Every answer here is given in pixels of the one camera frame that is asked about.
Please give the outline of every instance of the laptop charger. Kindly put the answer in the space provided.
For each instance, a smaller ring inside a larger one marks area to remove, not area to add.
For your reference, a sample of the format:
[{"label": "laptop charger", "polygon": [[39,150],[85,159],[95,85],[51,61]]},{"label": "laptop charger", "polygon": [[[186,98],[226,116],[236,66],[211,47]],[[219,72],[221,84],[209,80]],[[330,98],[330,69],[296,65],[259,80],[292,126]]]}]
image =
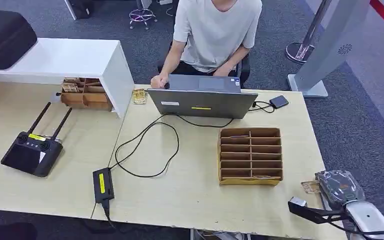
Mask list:
[{"label": "laptop charger", "polygon": [[111,177],[111,169],[105,167],[94,171],[93,188],[95,192],[95,202],[102,204],[114,198],[113,179]]}]

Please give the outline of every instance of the robotic arm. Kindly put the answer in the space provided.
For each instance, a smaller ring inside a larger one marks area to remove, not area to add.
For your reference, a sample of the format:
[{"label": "robotic arm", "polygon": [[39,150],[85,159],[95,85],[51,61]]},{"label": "robotic arm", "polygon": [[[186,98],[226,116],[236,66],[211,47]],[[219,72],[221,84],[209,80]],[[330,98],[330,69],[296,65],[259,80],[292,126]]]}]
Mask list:
[{"label": "robotic arm", "polygon": [[[384,240],[384,216],[375,205],[366,201],[363,189],[348,171],[321,171],[315,174],[320,183],[322,196],[332,210],[307,207],[307,202],[293,197],[289,211],[316,224],[329,223],[351,233],[351,240]],[[355,230],[334,224],[335,221],[349,220]]]}]

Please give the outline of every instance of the yellow label on adapter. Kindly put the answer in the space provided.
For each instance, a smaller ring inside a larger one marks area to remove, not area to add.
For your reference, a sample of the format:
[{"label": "yellow label on adapter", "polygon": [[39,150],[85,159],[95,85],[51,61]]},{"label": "yellow label on adapter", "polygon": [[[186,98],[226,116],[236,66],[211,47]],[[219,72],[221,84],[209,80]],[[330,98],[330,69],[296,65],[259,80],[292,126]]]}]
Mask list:
[{"label": "yellow label on adapter", "polygon": [[100,185],[100,193],[105,193],[105,184],[104,184],[104,174],[99,174],[99,185]]},{"label": "yellow label on adapter", "polygon": [[29,134],[28,135],[29,138],[32,138],[32,139],[36,139],[36,140],[39,140],[39,141],[45,141],[46,138],[44,138],[43,136],[38,136],[38,135],[34,135],[34,134]]},{"label": "yellow label on adapter", "polygon": [[197,110],[211,110],[211,107],[193,106],[192,109],[197,109]]}]

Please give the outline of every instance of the stanchion base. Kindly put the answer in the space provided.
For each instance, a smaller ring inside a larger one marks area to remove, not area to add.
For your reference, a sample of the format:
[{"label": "stanchion base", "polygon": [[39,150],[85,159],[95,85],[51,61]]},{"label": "stanchion base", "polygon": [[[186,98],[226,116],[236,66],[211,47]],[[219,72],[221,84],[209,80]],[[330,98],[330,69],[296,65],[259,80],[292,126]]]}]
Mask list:
[{"label": "stanchion base", "polygon": [[328,96],[328,91],[326,91],[326,87],[322,80],[308,91],[301,91],[298,89],[297,83],[295,82],[295,74],[288,74],[287,82],[292,91],[302,92],[304,98],[326,98]]},{"label": "stanchion base", "polygon": [[300,50],[300,47],[303,43],[302,42],[293,42],[286,46],[285,55],[286,57],[291,60],[292,62],[295,62],[297,64],[305,64],[307,60],[309,59],[311,53],[314,50],[314,46],[310,45],[308,48],[308,51],[305,53],[305,56],[302,60],[296,58],[298,51]]}]

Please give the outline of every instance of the cardboard compartment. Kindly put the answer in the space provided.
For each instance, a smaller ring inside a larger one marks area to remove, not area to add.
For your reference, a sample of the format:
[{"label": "cardboard compartment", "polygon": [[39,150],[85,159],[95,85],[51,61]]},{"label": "cardboard compartment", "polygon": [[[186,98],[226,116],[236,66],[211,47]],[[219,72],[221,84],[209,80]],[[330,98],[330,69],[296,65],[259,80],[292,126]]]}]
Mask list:
[{"label": "cardboard compartment", "polygon": [[79,90],[79,92],[61,90],[61,102],[68,107],[106,111],[111,111],[113,108],[99,79],[70,77],[65,78],[64,82],[77,84]]},{"label": "cardboard compartment", "polygon": [[280,153],[252,153],[252,160],[282,160]]},{"label": "cardboard compartment", "polygon": [[255,160],[251,162],[251,167],[253,169],[281,169],[283,166],[282,166],[282,161],[280,160],[274,160],[274,161]]},{"label": "cardboard compartment", "polygon": [[280,137],[251,137],[250,145],[281,145]]},{"label": "cardboard compartment", "polygon": [[250,169],[221,169],[223,177],[251,177]]},{"label": "cardboard compartment", "polygon": [[251,137],[280,137],[281,132],[279,128],[252,128],[250,130]]},{"label": "cardboard compartment", "polygon": [[251,154],[247,152],[221,152],[220,160],[249,161],[251,160]]},{"label": "cardboard compartment", "polygon": [[243,138],[250,136],[249,128],[224,128],[220,132],[221,137]]},{"label": "cardboard compartment", "polygon": [[260,169],[252,169],[252,177],[279,177],[282,179],[282,169],[270,169],[270,168],[260,168]]},{"label": "cardboard compartment", "polygon": [[250,161],[222,160],[221,169],[250,169]]},{"label": "cardboard compartment", "polygon": [[278,128],[224,128],[218,139],[220,185],[277,185],[283,179]]},{"label": "cardboard compartment", "polygon": [[222,137],[221,144],[250,145],[250,137]]},{"label": "cardboard compartment", "polygon": [[221,145],[222,152],[229,153],[250,153],[251,146],[250,145],[232,145],[232,144],[222,144]]},{"label": "cardboard compartment", "polygon": [[263,154],[280,154],[282,148],[280,145],[252,145],[252,153],[263,153]]}]

